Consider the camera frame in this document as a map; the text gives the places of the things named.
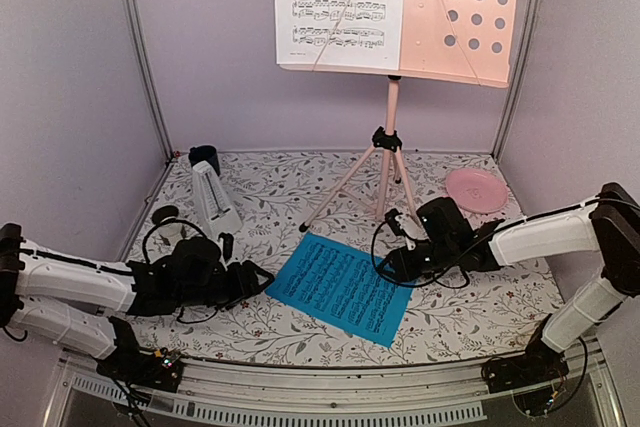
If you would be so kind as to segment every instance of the wall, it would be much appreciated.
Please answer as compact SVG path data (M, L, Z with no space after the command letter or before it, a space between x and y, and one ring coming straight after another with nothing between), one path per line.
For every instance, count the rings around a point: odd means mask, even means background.
M177 148L363 149L384 123L386 78L275 64L273 0L138 1ZM407 147L488 152L504 102L504 89L406 79L398 129Z
M162 169L121 0L0 0L0 223L113 258ZM58 350L0 332L0 425L38 425Z
M640 199L640 0L544 0L502 167L528 213L620 182ZM601 266L552 266L565 297ZM640 425L640 314L630 301L600 328L627 422Z

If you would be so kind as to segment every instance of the table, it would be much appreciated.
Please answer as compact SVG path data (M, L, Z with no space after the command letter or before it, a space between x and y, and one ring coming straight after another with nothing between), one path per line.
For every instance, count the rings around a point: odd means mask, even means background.
M416 204L446 195L448 172L462 167L486 169L502 177L488 155L406 154ZM300 242L298 226L349 169L358 154L349 152L227 153L220 156L222 183L244 220L235 236L235 258L251 259L277 273ZM349 184L364 200L377 198L379 156L373 156ZM388 208L405 208L401 186L392 186ZM186 157L175 161L151 212L176 205L184 218L197 222L193 209L191 171ZM472 225L493 218L521 215L512 194L499 213L468 214ZM368 251L377 223L347 196L337 198L311 231ZM152 227L150 218L130 252L140 260L141 240ZM381 235L376 254L393 245ZM169 253L158 236L149 243L151 257ZM459 285L459 274L443 279ZM394 344L387 349L353 337L265 294L250 299L209 322L185 326L175 316L127 318L146 347L179 349L197 359L260 365L312 367L370 367L420 365L474 359L521 350L536 326L562 304L548 265L523 262L499 272L471 275L463 290L440 286L413 292ZM212 311L188 309L185 320L204 318Z

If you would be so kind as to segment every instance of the blue paper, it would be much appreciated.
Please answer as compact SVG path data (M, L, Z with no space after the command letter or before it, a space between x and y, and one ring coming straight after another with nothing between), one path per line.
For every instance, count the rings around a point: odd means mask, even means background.
M411 289L380 278L369 254L307 234L267 294L350 334L391 347Z

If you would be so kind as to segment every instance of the tripod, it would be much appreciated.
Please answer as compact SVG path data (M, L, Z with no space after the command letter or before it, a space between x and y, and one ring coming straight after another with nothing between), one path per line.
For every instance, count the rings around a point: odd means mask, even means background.
M306 232L309 229L311 223L315 218L324 211L325 207L331 203L339 193L343 193L347 197L351 198L356 203L362 205L365 209L375 213L376 219L382 220L384 217L384 207L387 199L387 185L389 182L389 170L391 159L393 159L393 172L394 181L399 184L402 182L404 185L404 191L407 195L407 204L409 205L409 211L412 217L416 216L416 206L413 201L413 194L411 192L411 185L409 184L409 175L407 174L407 168L404 164L404 158L402 157L402 141L398 137L396 129L396 114L398 112L398 93L400 90L401 77L396 75L389 76L389 100L387 102L387 121L386 126L379 127L373 134L372 145L369 147L362 157L353 164L351 170L336 184L331 190L329 195L322 201L322 203L313 211L309 218L300 225L300 232ZM351 192L344 190L344 186L349 182L351 177L362 167L371 154L376 149L382 148L382 170L380 173L380 190L378 192L378 203L376 206L366 204L358 199Z

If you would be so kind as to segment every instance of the pink music stand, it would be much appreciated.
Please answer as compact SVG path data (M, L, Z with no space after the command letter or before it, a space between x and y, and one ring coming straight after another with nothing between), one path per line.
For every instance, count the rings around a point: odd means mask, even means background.
M394 159L394 178L396 182L404 184L409 210L415 216L416 209L409 175L395 130L400 78L407 76L498 88L507 87L515 8L516 0L404 0L400 67L397 71L322 63L282 65L289 70L389 76L385 128L381 127L376 131L373 145L300 226L301 231L306 231L313 220L340 192L374 211L376 217L381 220L384 215L392 158ZM377 148L384 149L380 190L377 205L370 206L343 188Z

